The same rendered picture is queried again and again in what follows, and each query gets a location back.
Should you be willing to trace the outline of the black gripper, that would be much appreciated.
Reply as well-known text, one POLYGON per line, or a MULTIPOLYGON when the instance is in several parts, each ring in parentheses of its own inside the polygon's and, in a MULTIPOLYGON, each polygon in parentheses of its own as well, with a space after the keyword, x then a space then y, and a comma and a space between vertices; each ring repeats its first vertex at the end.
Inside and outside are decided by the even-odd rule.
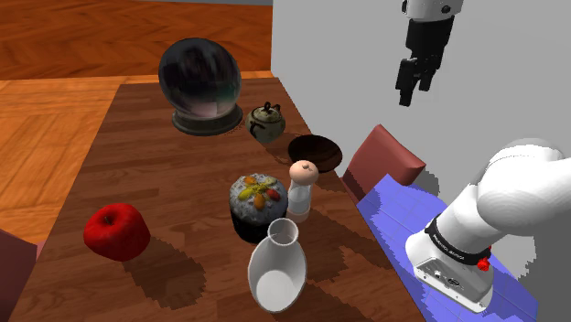
POLYGON ((411 50, 411 59, 401 60, 395 83, 395 89, 400 93, 401 106, 409 107, 411 104, 418 82, 417 61, 423 62, 419 67, 418 89, 430 90, 432 79, 441 66, 454 18, 451 16, 431 22, 409 20, 405 46, 411 50))

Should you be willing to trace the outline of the dark brown bowl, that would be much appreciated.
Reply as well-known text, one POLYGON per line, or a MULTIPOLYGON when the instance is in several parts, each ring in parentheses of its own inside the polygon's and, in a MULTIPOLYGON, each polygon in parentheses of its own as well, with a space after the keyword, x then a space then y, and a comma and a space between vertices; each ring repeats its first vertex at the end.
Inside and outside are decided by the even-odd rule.
POLYGON ((343 154, 339 146, 327 137, 304 134, 293 139, 288 148, 293 163, 306 160, 312 162, 319 173, 327 173, 340 165, 343 154))

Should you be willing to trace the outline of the blue robot stand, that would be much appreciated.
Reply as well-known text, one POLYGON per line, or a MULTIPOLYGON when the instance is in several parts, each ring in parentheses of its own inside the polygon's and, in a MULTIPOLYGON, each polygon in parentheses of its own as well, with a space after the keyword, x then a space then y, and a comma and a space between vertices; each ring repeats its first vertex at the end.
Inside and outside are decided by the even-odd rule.
POLYGON ((357 204, 409 295, 426 322, 537 322, 538 303, 495 257, 493 297, 480 313, 473 313, 415 278, 405 254, 406 239, 422 230, 447 207, 441 199, 415 184, 402 186, 385 176, 357 204))

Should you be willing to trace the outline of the olive green lidded pot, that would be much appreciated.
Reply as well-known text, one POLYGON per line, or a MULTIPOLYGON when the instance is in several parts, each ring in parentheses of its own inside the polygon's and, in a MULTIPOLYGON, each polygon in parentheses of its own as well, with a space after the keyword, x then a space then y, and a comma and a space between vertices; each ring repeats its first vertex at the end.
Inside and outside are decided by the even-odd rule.
POLYGON ((286 120, 279 104, 266 102, 253 109, 245 118, 245 126, 253 138, 263 144, 277 139, 285 130, 286 120))

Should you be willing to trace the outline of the clear grinder with pink top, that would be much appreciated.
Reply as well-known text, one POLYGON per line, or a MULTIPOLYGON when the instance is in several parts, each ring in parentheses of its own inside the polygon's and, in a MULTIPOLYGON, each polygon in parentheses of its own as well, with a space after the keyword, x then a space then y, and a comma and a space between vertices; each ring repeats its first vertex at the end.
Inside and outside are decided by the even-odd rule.
POLYGON ((290 167, 289 176, 291 183, 287 193, 286 216, 293 222, 300 223, 307 219, 310 212, 312 188, 318 180, 318 169, 310 161, 299 160, 290 167))

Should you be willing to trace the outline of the iced cake with fruit topping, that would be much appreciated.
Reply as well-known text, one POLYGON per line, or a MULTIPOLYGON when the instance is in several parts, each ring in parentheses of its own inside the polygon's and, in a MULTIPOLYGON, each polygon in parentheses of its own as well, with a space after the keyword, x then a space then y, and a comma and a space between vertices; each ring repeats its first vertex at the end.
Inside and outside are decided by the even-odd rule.
POLYGON ((287 190, 277 178, 266 174, 241 176, 231 185, 229 207, 238 236, 257 244, 267 236, 274 220, 286 216, 287 190))

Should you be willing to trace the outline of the dark glass globe on base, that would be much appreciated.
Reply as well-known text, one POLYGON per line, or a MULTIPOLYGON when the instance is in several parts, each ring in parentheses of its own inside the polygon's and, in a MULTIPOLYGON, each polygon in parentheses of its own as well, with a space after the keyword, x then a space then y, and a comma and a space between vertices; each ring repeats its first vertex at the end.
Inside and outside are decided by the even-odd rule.
POLYGON ((173 125, 195 136, 224 134, 236 127, 243 112, 237 105, 242 75, 234 57, 206 38, 184 38, 159 62, 160 88, 174 107, 173 125))

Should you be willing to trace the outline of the white vase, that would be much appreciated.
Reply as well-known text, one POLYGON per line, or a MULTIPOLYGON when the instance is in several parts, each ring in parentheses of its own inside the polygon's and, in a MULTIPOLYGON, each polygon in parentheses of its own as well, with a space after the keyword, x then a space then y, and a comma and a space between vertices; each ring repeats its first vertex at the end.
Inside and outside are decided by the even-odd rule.
POLYGON ((287 310, 306 283, 307 259, 298 235, 298 227, 292 220, 274 220, 267 236, 252 252, 248 283, 253 299, 266 312, 287 310))

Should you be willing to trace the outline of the brown wooden table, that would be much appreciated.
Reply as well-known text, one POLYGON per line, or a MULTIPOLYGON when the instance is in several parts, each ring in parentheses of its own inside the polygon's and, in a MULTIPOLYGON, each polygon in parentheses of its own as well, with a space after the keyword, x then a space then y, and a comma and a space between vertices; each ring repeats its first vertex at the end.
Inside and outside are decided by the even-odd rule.
POLYGON ((232 226, 229 189, 263 173, 289 182, 289 142, 307 126, 277 79, 245 80, 245 111, 273 102, 285 133, 261 145, 243 128, 182 134, 155 84, 115 94, 9 322, 425 322, 334 172, 322 174, 300 225, 307 283, 286 311, 253 300, 253 245, 232 226), (115 262, 82 238, 105 205, 135 206, 151 232, 145 251, 115 262))

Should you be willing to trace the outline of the red apple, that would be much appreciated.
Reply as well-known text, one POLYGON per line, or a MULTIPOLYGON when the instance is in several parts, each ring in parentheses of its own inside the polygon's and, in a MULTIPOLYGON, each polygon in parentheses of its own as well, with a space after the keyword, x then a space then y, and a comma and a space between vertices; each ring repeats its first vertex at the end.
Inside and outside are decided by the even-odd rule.
POLYGON ((141 213, 132 205, 114 203, 99 209, 85 225, 83 240, 93 252, 117 262, 140 255, 151 234, 141 213))

